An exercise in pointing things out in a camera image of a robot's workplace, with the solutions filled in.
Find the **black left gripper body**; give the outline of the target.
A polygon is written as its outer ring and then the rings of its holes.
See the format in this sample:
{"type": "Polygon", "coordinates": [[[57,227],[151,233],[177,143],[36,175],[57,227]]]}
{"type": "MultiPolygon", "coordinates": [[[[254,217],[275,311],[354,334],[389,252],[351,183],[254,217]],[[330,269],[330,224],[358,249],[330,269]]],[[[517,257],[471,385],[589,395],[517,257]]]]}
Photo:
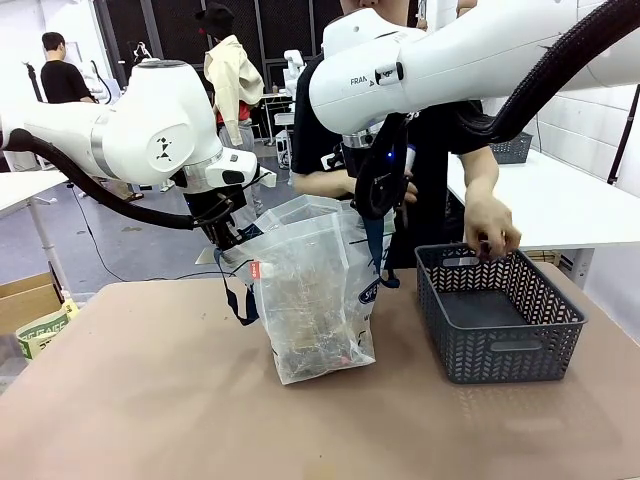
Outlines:
{"type": "Polygon", "coordinates": [[[187,206],[196,228],[208,232],[246,205],[243,186],[226,186],[202,193],[188,193],[187,206]]]}

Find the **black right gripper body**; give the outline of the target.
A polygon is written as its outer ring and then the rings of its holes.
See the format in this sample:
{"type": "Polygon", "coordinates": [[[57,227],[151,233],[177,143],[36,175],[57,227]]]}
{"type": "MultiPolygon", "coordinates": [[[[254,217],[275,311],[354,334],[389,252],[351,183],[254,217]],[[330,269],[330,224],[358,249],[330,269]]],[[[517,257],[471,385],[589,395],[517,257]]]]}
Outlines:
{"type": "Polygon", "coordinates": [[[369,220],[383,218],[404,199],[408,117],[387,117],[358,169],[355,206],[369,220]]]}

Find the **person's left hand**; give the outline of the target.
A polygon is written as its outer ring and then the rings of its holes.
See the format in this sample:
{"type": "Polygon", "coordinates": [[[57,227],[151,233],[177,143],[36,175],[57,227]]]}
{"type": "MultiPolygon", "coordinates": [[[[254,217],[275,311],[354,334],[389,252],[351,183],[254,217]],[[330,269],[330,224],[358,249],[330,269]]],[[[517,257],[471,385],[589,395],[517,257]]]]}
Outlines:
{"type": "Polygon", "coordinates": [[[464,238],[480,259],[503,257],[520,246],[511,210],[491,193],[467,193],[464,238]]]}

